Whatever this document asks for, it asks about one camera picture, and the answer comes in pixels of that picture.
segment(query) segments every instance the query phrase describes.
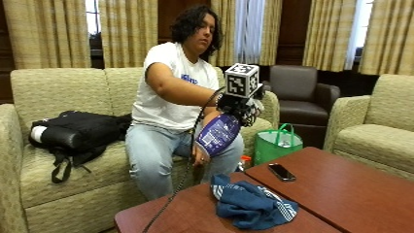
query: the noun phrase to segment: hand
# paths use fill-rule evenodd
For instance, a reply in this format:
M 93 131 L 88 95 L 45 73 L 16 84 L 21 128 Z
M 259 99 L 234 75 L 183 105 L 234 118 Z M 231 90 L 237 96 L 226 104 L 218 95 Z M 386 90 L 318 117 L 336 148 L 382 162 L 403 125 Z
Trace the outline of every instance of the hand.
M 193 166 L 203 166 L 209 163 L 209 156 L 203 154 L 202 150 L 194 145 L 193 146 L 193 156 L 194 156 L 194 163 Z

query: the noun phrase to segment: window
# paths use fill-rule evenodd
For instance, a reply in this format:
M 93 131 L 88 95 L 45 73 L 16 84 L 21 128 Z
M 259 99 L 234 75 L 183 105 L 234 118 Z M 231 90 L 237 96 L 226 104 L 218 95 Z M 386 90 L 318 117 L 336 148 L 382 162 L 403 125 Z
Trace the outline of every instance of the window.
M 85 0 L 92 68 L 104 69 L 98 0 Z
M 235 1 L 235 62 L 257 64 L 265 0 Z
M 101 32 L 98 0 L 85 0 L 86 21 L 89 35 L 97 35 Z
M 354 21 L 346 52 L 346 70 L 351 70 L 354 61 L 359 61 L 360 59 L 374 1 L 375 0 L 356 0 Z

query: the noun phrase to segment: jeans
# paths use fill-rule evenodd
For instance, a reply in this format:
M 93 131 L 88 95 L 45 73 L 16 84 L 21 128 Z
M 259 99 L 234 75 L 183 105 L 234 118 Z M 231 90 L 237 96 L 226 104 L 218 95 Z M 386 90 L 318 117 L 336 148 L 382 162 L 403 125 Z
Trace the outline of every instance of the jeans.
M 189 157 L 190 143 L 189 132 L 178 132 L 146 124 L 129 127 L 125 137 L 129 174 L 149 200 L 171 194 L 171 156 Z M 243 138 L 238 134 L 230 146 L 205 165 L 202 183 L 209 182 L 215 174 L 229 175 L 235 171 L 243 148 Z

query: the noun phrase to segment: strap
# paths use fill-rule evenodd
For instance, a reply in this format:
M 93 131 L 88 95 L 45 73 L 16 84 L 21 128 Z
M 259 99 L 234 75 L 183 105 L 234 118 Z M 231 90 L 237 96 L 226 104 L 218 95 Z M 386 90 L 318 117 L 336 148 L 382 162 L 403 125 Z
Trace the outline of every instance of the strap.
M 290 132 L 285 129 L 286 126 L 290 126 Z M 289 123 L 283 123 L 279 127 L 279 129 L 277 130 L 277 136 L 275 136 L 275 142 L 274 145 L 278 146 L 279 145 L 279 140 L 281 140 L 281 133 L 289 134 L 290 133 L 290 146 L 294 146 L 294 140 L 295 140 L 295 130 L 294 130 L 294 126 L 290 125 Z
M 72 162 L 69 161 L 68 155 L 61 150 L 49 149 L 49 152 L 54 154 L 54 158 L 56 158 L 54 163 L 53 163 L 56 168 L 52 171 L 52 182 L 53 183 L 62 183 L 69 178 L 69 172 L 72 170 Z M 57 175 L 60 174 L 61 166 L 64 163 L 66 163 L 66 167 L 65 167 L 62 178 L 60 179 L 60 178 L 57 178 Z

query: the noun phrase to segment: bag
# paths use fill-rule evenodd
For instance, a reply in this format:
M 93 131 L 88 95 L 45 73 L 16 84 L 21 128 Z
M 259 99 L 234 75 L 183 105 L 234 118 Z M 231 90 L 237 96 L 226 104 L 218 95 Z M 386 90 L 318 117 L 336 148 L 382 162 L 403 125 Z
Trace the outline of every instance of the bag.
M 302 149 L 301 137 L 294 132 L 294 127 L 285 123 L 274 130 L 261 130 L 254 141 L 254 165 L 265 163 L 294 151 Z
M 109 143 L 121 138 L 121 129 L 115 116 L 65 111 L 58 117 L 37 120 L 32 123 L 29 142 L 53 153 L 56 166 L 52 182 L 62 183 L 69 178 L 72 166 L 82 165 L 98 157 Z M 57 178 L 61 167 L 66 164 L 62 178 Z

